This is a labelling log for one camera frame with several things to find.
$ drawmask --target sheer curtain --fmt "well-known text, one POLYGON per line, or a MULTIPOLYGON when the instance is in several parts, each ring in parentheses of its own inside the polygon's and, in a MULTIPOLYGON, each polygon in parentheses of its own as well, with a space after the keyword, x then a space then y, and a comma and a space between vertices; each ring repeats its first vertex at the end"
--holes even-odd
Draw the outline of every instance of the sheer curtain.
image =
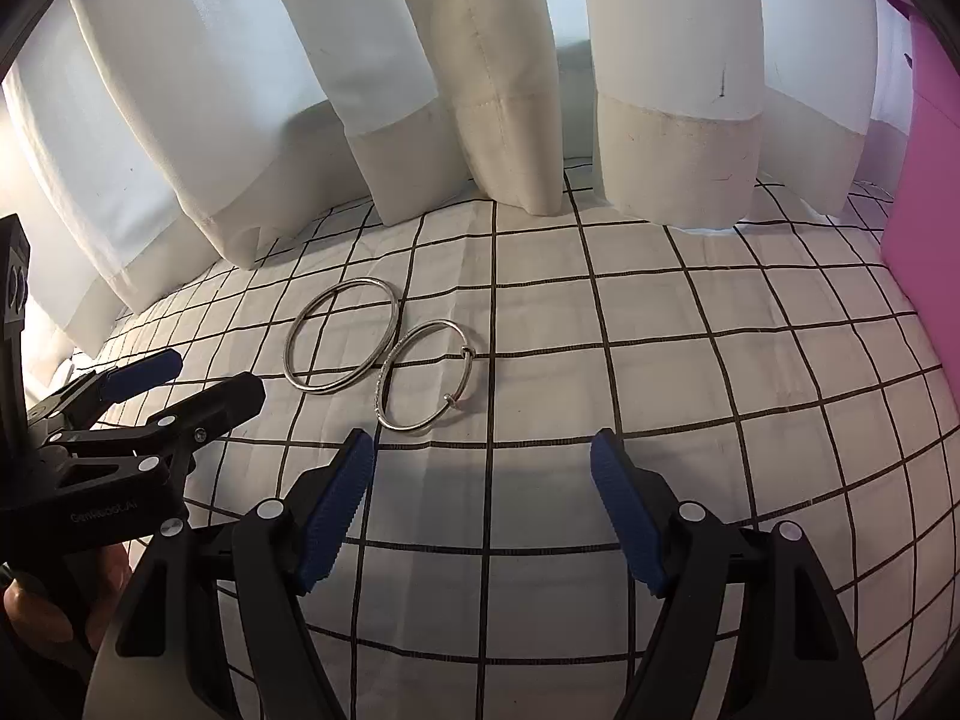
POLYGON ((0 191, 95 353, 349 199, 397 223, 472 176, 560 213, 563 156, 661 223, 736 223, 758 163, 835 211, 871 102, 905 138, 882 23, 875 95, 876 0, 56 0, 4 80, 0 191))
POLYGON ((594 185, 657 223, 735 224, 760 154, 760 0, 587 0, 587 10, 594 185))
POLYGON ((877 2, 877 90, 856 177, 896 194, 913 117, 910 23, 886 0, 877 2))
POLYGON ((863 151, 877 79, 875 0, 763 0, 760 167, 837 214, 863 151))

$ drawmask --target grid pattern fabric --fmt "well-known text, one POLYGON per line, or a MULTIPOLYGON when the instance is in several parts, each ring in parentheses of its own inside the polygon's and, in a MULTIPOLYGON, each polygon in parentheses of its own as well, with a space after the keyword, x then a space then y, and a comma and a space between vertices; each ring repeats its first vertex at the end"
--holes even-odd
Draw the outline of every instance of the grid pattern fabric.
MULTIPOLYGON (((143 423, 242 370, 263 378, 261 415, 198 453, 194 525, 285 494, 352 427, 374 437, 371 488, 330 577, 302 600, 350 718, 613 717, 659 601, 629 579, 590 478, 589 439, 607 426, 680 499, 755 528, 800 523, 856 634, 877 717, 897 716, 960 625, 960 436, 942 367, 880 261, 890 197, 857 184, 827 218, 762 179, 748 220, 695 233, 623 218, 590 177, 568 163, 560 217, 474 191, 385 227, 367 199, 276 241, 254 271, 219 262, 122 317, 86 361, 184 356, 175 384, 104 425, 143 423), (399 332, 449 317, 478 350, 462 408, 421 435, 377 426, 378 367, 333 396, 282 376, 294 316, 360 275, 395 287, 399 332)), ((337 295, 305 324, 295 367, 311 383, 339 376, 387 315, 375 289, 337 295)), ((395 419, 432 413, 460 367, 454 334, 415 344, 390 382, 395 419)), ((146 543, 131 543, 133 560, 146 543)), ((699 717, 719 707, 738 589, 699 717)), ((238 697, 260 717, 235 593, 221 590, 238 697)))

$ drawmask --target silver bangle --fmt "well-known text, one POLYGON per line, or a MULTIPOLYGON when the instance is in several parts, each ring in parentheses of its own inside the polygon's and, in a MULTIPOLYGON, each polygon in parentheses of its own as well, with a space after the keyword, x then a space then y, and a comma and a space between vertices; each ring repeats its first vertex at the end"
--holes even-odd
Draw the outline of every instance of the silver bangle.
POLYGON ((400 342, 390 350, 390 354, 387 355, 387 359, 383 361, 383 367, 380 369, 380 378, 376 381, 376 399, 373 401, 373 408, 376 409, 377 421, 388 430, 393 430, 397 433, 411 433, 414 430, 421 430, 422 428, 433 424, 441 416, 443 416, 443 413, 446 412, 447 409, 449 409, 451 406, 457 405, 457 400, 464 393, 464 389, 467 389, 467 379, 469 379, 470 369, 473 367, 474 357, 476 357, 476 350, 470 346, 469 340, 467 339, 467 334, 464 333, 464 331, 456 322, 450 322, 449 319, 432 319, 430 322, 424 322, 424 324, 417 325, 413 330, 400 339, 400 342), (464 341, 464 345, 460 347, 460 353, 464 357, 464 373, 460 377, 460 384, 457 385, 457 389, 455 389, 453 393, 447 392, 443 396, 443 405, 440 406, 440 408, 438 408, 438 410, 432 413, 432 415, 430 415, 428 418, 416 423, 415 425, 395 425, 387 419, 387 404, 384 402, 387 377, 390 375, 390 370, 394 366, 394 362, 397 361, 397 357, 400 357, 400 352, 404 351, 407 346, 410 346, 410 344, 419 338, 419 336, 428 333, 435 327, 449 327, 451 330, 459 333, 460 338, 462 338, 464 341))
POLYGON ((359 278, 347 279, 347 281, 341 281, 339 284, 334 284, 327 290, 324 290, 319 295, 317 295, 313 300, 306 304, 304 309, 298 314, 296 319, 294 319, 293 326, 290 328, 287 333, 287 341, 283 348, 283 375, 286 377, 287 381, 290 382, 293 386, 303 392, 310 392, 311 394, 318 395, 330 395, 333 392, 340 391, 346 386, 350 386, 363 376, 384 350, 390 346, 390 341, 394 337, 394 333, 397 331, 397 322, 400 319, 400 303, 397 301, 397 296, 394 295, 394 291, 391 289, 390 285, 385 281, 381 281, 378 278, 371 278, 368 276, 361 276, 359 278), (341 293, 343 290, 348 290, 350 287, 362 287, 364 285, 370 285, 372 287, 379 287, 381 290, 384 290, 387 295, 390 295, 390 322, 387 323, 387 329, 383 333, 383 338, 380 339, 380 343, 376 345, 376 348, 371 352, 370 357, 367 357, 366 360, 363 360, 360 365, 357 365, 351 372, 346 376, 343 376, 337 379, 334 382, 329 384, 316 384, 309 385, 306 382, 302 382, 293 372, 293 356, 294 356, 294 341, 296 341, 296 334, 299 333, 299 329, 304 326, 304 321, 306 317, 313 311, 320 303, 323 303, 327 298, 330 298, 331 295, 336 295, 336 293, 341 293))

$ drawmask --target pink object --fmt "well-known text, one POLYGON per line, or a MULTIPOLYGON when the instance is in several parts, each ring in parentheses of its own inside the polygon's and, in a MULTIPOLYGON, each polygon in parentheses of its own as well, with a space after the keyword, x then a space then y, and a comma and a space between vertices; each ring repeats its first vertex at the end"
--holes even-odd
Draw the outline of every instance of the pink object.
POLYGON ((913 121, 881 253, 920 315, 960 401, 960 76, 909 0, 913 121))

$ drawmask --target human hand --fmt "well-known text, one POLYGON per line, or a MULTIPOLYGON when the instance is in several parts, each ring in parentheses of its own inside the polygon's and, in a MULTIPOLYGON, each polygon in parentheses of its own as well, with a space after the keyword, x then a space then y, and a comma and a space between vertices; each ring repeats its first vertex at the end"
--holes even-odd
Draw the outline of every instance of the human hand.
MULTIPOLYGON (((100 648, 113 611, 131 578, 130 560, 123 544, 103 547, 98 562, 100 591, 85 625, 86 640, 94 650, 100 648)), ((66 614, 18 581, 7 588, 3 605, 16 635, 43 656, 49 656, 52 645, 64 644, 73 638, 73 627, 66 614)))

